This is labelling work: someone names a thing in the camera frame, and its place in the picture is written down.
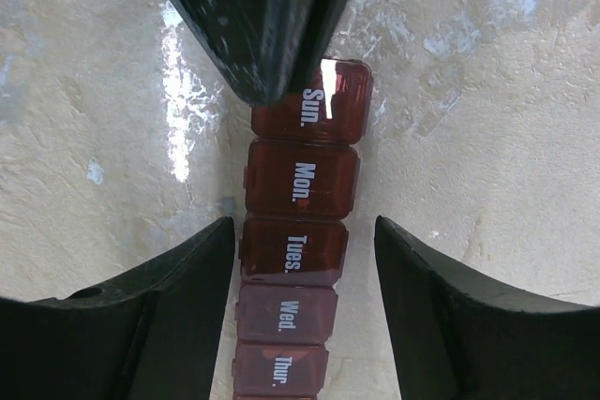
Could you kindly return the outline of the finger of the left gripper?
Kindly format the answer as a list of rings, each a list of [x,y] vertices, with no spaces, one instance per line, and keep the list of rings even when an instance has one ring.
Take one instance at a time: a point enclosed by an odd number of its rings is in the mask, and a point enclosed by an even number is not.
[[[348,0],[311,0],[307,25],[300,40],[289,91],[300,91],[312,80]]]
[[[313,0],[170,0],[235,94],[271,106],[289,90]]]

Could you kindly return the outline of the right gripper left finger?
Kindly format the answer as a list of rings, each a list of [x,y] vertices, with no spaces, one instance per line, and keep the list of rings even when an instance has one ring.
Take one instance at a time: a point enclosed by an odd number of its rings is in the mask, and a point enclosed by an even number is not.
[[[65,299],[1,302],[5,399],[206,399],[234,259],[222,217]]]

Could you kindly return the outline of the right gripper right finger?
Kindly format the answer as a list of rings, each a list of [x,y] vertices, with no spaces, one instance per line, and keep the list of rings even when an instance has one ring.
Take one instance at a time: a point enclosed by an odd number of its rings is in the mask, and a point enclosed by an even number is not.
[[[595,399],[599,310],[505,284],[386,217],[374,250],[405,399]]]

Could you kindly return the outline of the red weekly pill organizer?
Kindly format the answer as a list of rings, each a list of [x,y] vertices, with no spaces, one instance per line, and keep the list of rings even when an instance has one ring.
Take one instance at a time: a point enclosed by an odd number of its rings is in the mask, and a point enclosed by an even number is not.
[[[314,399],[323,388],[372,85],[365,63],[325,58],[302,89],[251,113],[237,399]]]

